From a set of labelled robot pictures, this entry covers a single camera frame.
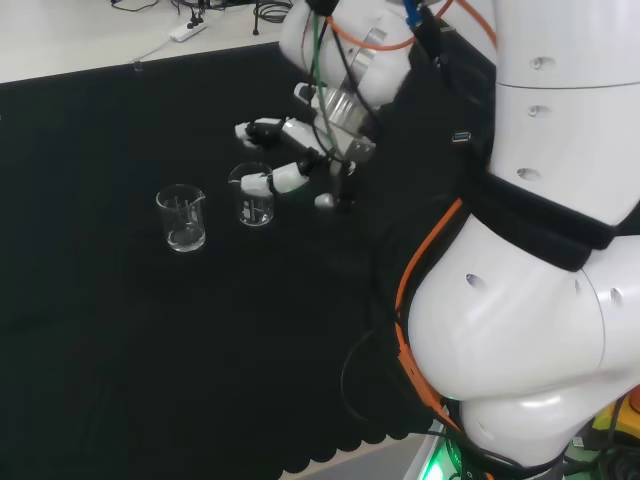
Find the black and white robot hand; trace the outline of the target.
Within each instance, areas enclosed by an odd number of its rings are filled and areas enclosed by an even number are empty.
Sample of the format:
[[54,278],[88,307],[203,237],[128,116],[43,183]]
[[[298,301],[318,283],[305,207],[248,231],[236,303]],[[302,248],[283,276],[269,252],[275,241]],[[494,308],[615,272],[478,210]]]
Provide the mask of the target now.
[[305,186],[316,167],[327,164],[331,152],[321,142],[320,134],[313,124],[295,117],[262,117],[243,122],[234,127],[234,134],[249,150],[269,150],[289,147],[299,157],[296,161],[268,169],[266,173],[241,174],[232,180],[243,192],[266,197],[271,194],[288,194]]

